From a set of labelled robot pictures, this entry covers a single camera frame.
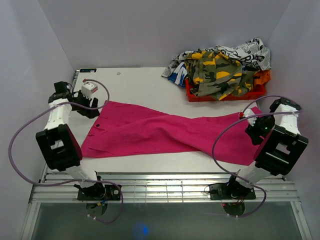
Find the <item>pink trousers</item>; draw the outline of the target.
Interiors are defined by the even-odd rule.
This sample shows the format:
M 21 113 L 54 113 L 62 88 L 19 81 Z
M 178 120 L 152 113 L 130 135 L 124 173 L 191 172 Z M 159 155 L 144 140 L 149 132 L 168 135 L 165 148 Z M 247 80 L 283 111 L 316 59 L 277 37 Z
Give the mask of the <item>pink trousers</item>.
M 219 137 L 238 114 L 188 118 L 135 104 L 110 101 L 81 145 L 86 158 L 202 152 L 216 160 L 250 165 L 258 146 L 245 133 L 245 121 Z

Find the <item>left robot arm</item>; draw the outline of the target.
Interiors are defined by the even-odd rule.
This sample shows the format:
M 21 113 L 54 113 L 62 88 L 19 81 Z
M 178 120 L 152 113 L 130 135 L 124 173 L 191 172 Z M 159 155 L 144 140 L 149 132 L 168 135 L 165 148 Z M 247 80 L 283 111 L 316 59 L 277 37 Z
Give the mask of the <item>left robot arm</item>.
M 100 115 L 98 99 L 92 96 L 98 86 L 84 81 L 81 89 L 74 92 L 67 82 L 60 81 L 54 84 L 54 89 L 48 99 L 52 111 L 44 130 L 37 132 L 35 139 L 51 170 L 70 175 L 77 180 L 75 188 L 90 199 L 100 200 L 106 195 L 106 187 L 100 183 L 101 177 L 95 171 L 81 163 L 81 147 L 68 126 L 72 111 L 88 119 Z

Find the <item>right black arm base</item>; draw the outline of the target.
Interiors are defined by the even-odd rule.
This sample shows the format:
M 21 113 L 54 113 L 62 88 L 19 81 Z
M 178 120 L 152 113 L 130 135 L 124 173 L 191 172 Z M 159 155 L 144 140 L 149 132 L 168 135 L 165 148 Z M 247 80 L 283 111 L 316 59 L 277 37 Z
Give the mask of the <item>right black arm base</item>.
M 231 186 L 228 183 L 214 183 L 209 185 L 211 200 L 255 200 L 256 194 L 252 188 Z

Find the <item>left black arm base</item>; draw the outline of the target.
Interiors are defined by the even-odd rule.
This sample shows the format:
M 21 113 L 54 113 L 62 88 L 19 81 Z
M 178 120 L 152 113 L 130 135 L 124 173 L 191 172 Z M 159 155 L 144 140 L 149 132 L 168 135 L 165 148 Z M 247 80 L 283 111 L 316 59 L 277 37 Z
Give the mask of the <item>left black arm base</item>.
M 80 190 L 78 191 L 76 199 L 78 201 L 103 201 L 107 199 L 108 201 L 119 201 L 121 199 L 120 191 L 118 188 L 111 184 L 105 184 L 105 193 L 103 198 L 94 198 L 92 196 L 86 196 L 83 192 Z

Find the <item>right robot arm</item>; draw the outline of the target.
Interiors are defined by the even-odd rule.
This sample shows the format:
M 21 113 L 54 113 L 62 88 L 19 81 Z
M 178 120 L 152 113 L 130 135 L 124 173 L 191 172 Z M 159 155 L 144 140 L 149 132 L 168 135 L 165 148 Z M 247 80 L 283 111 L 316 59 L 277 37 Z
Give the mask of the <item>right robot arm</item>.
M 253 185 L 266 177 L 287 175 L 309 144 L 298 129 L 300 105 L 279 98 L 269 110 L 269 115 L 259 117 L 251 109 L 243 113 L 248 118 L 245 133 L 258 148 L 253 162 L 226 184 L 226 194 L 232 199 L 245 198 L 253 192 Z

